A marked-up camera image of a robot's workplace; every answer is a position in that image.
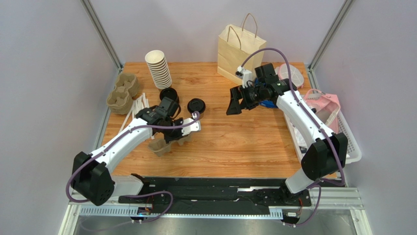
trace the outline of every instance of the white wall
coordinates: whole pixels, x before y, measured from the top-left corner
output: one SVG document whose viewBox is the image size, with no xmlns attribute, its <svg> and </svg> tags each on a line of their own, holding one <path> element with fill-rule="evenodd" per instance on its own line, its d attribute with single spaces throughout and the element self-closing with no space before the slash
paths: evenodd
<svg viewBox="0 0 417 235">
<path fill-rule="evenodd" d="M 0 234 L 57 234 L 116 69 L 79 0 L 0 5 Z"/>
<path fill-rule="evenodd" d="M 310 63 L 343 0 L 91 0 L 122 62 L 144 61 L 154 49 L 171 62 L 217 61 L 218 35 L 241 25 L 247 13 L 257 19 L 267 46 L 290 61 Z M 248 19 L 249 30 L 255 24 Z M 264 61 L 280 61 L 267 52 Z"/>
<path fill-rule="evenodd" d="M 363 153 L 347 165 L 373 234 L 416 234 L 417 2 L 357 0 L 316 69 Z"/>
</svg>

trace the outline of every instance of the stack of paper cups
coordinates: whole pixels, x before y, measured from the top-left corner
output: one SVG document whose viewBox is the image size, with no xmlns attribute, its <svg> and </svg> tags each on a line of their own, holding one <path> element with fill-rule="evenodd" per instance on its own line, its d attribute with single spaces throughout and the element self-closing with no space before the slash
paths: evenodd
<svg viewBox="0 0 417 235">
<path fill-rule="evenodd" d="M 155 86 L 161 90 L 170 87 L 172 79 L 164 53 L 160 50 L 150 51 L 146 54 L 145 61 L 148 64 Z"/>
</svg>

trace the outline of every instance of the wooden table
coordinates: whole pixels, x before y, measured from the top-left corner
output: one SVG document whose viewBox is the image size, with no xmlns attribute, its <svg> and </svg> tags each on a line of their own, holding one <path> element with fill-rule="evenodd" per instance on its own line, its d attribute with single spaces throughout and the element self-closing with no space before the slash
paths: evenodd
<svg viewBox="0 0 417 235">
<path fill-rule="evenodd" d="M 304 94 L 310 89 L 304 64 L 291 64 L 304 76 L 304 88 L 300 89 Z M 168 66 L 183 110 L 179 117 L 190 117 L 186 105 L 191 99 L 206 103 L 202 130 L 183 146 L 172 144 L 171 152 L 162 157 L 147 148 L 147 140 L 117 166 L 114 175 L 285 178 L 300 168 L 281 110 L 259 106 L 226 116 L 229 89 L 237 85 L 217 74 L 217 63 Z M 136 74 L 141 86 L 138 97 L 145 92 L 150 106 L 159 104 L 159 90 L 145 63 L 126 63 L 123 71 Z M 110 114 L 103 144 L 117 135 L 124 119 L 125 115 Z"/>
</svg>

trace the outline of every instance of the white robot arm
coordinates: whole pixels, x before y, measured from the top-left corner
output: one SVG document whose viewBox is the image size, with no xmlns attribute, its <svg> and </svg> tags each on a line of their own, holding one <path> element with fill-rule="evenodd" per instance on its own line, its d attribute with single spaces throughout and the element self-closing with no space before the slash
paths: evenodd
<svg viewBox="0 0 417 235">
<path fill-rule="evenodd" d="M 301 160 L 301 168 L 293 176 L 287 178 L 285 184 L 280 187 L 284 202 L 291 204 L 309 185 L 338 170 L 335 156 L 324 134 L 330 137 L 335 146 L 342 167 L 345 166 L 348 139 L 343 133 L 335 134 L 310 109 L 304 110 L 302 107 L 308 106 L 297 88 L 294 84 L 289 84 L 288 79 L 279 80 L 272 64 L 255 68 L 255 71 L 258 83 L 253 82 L 249 85 L 248 81 L 252 80 L 252 72 L 238 67 L 236 75 L 242 78 L 242 86 L 231 88 L 231 101 L 226 114 L 240 114 L 242 109 L 251 110 L 258 106 L 259 102 L 271 100 L 289 116 L 300 131 L 309 149 Z M 294 98 L 290 86 L 293 86 L 298 101 Z M 317 127 L 312 118 L 320 124 L 320 127 Z"/>
<path fill-rule="evenodd" d="M 71 197 L 67 192 L 68 198 L 75 202 L 91 201 L 99 206 L 111 197 L 137 195 L 143 186 L 140 179 L 135 176 L 111 177 L 110 174 L 136 146 L 156 132 L 163 133 L 169 143 L 201 130 L 198 114 L 193 114 L 193 118 L 174 120 L 178 108 L 178 103 L 165 97 L 159 106 L 141 110 L 122 132 L 102 147 L 91 154 L 77 154 L 69 184 L 80 194 Z"/>
</svg>

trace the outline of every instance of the black cup lid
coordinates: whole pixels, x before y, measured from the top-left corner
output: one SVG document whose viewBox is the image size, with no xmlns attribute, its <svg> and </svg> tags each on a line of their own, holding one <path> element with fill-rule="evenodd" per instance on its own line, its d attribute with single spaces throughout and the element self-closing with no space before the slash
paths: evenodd
<svg viewBox="0 0 417 235">
<path fill-rule="evenodd" d="M 204 110 L 206 110 L 206 104 L 204 103 L 204 101 L 194 98 L 190 100 L 190 102 L 188 103 L 187 109 L 190 113 L 198 111 L 202 114 Z"/>
<path fill-rule="evenodd" d="M 163 89 L 159 94 L 159 99 L 162 100 L 164 97 L 168 97 L 175 102 L 180 103 L 180 98 L 178 97 L 177 91 L 174 88 L 168 87 Z"/>
</svg>

